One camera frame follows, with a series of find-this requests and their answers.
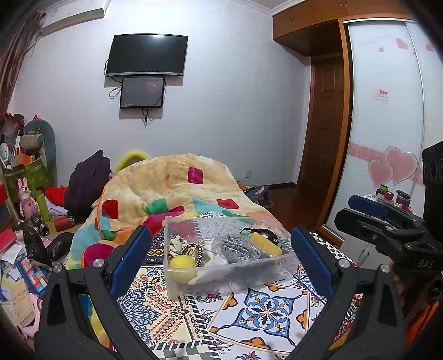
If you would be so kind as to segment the grey green plush pillow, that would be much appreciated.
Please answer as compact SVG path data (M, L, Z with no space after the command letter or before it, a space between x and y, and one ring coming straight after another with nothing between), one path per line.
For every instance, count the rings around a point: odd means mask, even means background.
M45 169L52 169L56 164L56 142L52 126L43 119L34 119L24 127L20 146L25 151L37 154Z

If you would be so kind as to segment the pink rabbit plush toy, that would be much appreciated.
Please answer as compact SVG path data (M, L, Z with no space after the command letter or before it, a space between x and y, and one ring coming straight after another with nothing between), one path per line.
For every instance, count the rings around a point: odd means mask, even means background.
M26 220L31 220L33 215L39 215L39 209L35 199L32 197L27 178L17 179L17 186L20 200L20 214Z

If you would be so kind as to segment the yellow green sponge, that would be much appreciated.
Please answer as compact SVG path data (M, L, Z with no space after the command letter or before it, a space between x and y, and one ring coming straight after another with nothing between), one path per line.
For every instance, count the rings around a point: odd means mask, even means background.
M252 233L249 235L249 242L267 256L282 256L282 249L259 233Z

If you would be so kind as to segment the small wall monitor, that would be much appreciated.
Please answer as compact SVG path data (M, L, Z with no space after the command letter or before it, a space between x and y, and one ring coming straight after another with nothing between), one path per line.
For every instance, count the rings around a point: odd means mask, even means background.
M165 78L162 76L131 76L122 79L121 109L161 108Z

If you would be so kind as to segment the dark purple garment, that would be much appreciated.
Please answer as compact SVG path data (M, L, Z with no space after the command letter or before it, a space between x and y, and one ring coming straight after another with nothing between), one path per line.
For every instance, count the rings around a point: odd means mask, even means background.
M102 150L77 164L69 179L64 204L75 223L84 222L90 215L93 203L100 198L110 180L110 174L110 159Z

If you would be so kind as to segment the floral fabric scrunchie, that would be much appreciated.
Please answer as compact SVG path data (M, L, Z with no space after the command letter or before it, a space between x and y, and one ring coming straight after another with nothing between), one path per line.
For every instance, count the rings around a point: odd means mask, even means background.
M168 256L175 258L182 254L183 249L188 245L188 240L186 238L181 237L180 235L176 235L171 238L168 243Z

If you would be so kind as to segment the white sliding wardrobe door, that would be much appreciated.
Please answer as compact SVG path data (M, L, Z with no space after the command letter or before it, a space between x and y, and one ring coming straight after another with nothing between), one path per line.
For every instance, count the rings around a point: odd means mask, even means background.
M421 155L442 140L442 56L419 24L388 19L348 22L352 112L342 177L325 227L352 195L374 194L385 184L411 195L424 212Z

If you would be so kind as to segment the green cardboard box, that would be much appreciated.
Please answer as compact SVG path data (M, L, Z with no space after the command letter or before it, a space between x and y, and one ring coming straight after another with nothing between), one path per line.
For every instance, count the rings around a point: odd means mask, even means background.
M40 159L32 161L27 165L6 169L4 171L4 178L12 202L20 202L17 186L18 179L27 178L28 187L33 196L36 191L44 191L48 187L53 186L53 174L43 166Z

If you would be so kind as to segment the white cloth sock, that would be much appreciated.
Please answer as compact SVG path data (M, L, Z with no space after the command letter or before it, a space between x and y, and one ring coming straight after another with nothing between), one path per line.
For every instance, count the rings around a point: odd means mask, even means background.
M213 241L205 240L202 243L203 265L196 275L188 282L189 285L205 284L212 281L219 281L231 272L228 261L220 253L221 248L215 246Z

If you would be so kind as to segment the large wall television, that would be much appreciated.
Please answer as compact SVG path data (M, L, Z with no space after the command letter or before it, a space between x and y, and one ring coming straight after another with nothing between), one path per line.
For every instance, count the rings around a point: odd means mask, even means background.
M115 35L107 64L107 76L182 76L189 38L184 35Z

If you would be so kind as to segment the striped red curtain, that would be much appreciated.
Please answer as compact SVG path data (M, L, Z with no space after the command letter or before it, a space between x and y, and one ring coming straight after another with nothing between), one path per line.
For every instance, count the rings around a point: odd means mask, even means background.
M1 119L7 115L25 55L32 48L33 40L40 37L44 16L42 9L34 11L15 31L6 50L1 54Z

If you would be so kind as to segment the clear plastic storage box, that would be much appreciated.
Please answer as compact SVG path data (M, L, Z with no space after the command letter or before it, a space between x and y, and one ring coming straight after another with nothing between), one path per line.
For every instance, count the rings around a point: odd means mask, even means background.
M168 297L227 294L290 277L300 261L273 217L168 217L164 277Z

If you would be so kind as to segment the orange patchwork fleece blanket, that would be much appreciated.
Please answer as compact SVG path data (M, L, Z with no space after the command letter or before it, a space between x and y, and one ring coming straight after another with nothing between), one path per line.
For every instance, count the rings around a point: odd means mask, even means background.
M207 339L187 298L170 301L163 271L166 217L251 217L280 241L288 232L264 207L251 201L227 166L199 155L167 155L120 170L95 196L74 235L67 269L88 267L123 245L139 226L153 235L148 266L118 300L123 314L148 346Z

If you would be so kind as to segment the yellow soft ball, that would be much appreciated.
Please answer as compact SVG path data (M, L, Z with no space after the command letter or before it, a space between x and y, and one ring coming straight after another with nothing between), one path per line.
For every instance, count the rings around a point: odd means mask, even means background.
M194 269L197 264L193 257L189 255L179 255L174 257L169 266L171 268L171 277L179 284L188 284L196 277Z

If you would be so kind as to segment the brown wooden door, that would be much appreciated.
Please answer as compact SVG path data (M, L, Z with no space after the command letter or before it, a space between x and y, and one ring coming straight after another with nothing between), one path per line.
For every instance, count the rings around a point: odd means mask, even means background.
M311 63L306 136L297 186L303 204L319 210L332 180L342 128L344 74L342 56L317 56Z

